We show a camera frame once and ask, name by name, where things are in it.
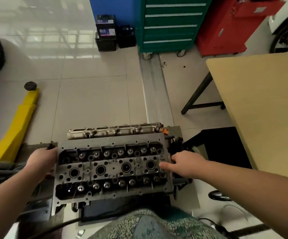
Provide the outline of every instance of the black metal frame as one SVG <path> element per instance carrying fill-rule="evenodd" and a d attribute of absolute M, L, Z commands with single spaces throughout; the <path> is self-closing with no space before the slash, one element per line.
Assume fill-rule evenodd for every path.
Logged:
<path fill-rule="evenodd" d="M 220 106 L 220 108 L 223 110 L 225 109 L 225 104 L 223 101 L 220 102 L 212 102 L 212 103 L 204 103 L 204 104 L 197 104 L 194 105 L 195 101 L 198 99 L 198 97 L 204 92 L 204 90 L 207 88 L 207 86 L 212 81 L 212 76 L 210 72 L 206 75 L 204 80 L 201 82 L 201 84 L 198 86 L 197 90 L 194 92 L 194 94 L 191 96 L 189 101 L 186 103 L 184 108 L 182 109 L 181 113 L 182 115 L 186 114 L 186 112 L 190 109 L 196 109 L 196 108 L 204 108 L 204 107 L 210 107 L 210 106 Z"/>

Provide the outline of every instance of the red tool cabinet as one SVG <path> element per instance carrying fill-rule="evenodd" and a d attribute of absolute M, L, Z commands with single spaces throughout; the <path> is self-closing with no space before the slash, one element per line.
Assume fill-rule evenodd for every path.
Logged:
<path fill-rule="evenodd" d="M 202 56 L 245 52 L 245 42 L 281 0 L 213 0 L 195 44 Z"/>

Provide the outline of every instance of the metal floor strip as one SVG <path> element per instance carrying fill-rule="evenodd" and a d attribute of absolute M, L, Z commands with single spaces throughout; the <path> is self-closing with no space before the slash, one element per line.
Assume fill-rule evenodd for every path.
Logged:
<path fill-rule="evenodd" d="M 164 126 L 174 126 L 160 56 L 154 54 L 150 60 L 144 60 L 142 54 L 138 55 L 142 71 L 147 122 L 161 122 Z"/>

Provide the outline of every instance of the black box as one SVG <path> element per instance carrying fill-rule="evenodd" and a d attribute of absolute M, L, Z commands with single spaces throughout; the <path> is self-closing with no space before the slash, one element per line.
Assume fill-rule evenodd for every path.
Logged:
<path fill-rule="evenodd" d="M 116 39 L 115 15 L 97 15 L 96 28 L 100 39 Z"/>
<path fill-rule="evenodd" d="M 109 52 L 116 50 L 116 39 L 100 39 L 98 33 L 95 33 L 95 41 L 100 52 Z"/>
<path fill-rule="evenodd" d="M 119 48 L 129 48 L 136 46 L 135 30 L 129 25 L 118 28 L 118 46 Z"/>

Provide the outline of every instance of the engine block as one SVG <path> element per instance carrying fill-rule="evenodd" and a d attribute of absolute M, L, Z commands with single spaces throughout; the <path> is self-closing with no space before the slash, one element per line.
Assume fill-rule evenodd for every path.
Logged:
<path fill-rule="evenodd" d="M 69 130 L 59 143 L 52 215 L 57 206 L 92 200 L 172 193 L 170 162 L 160 123 Z"/>

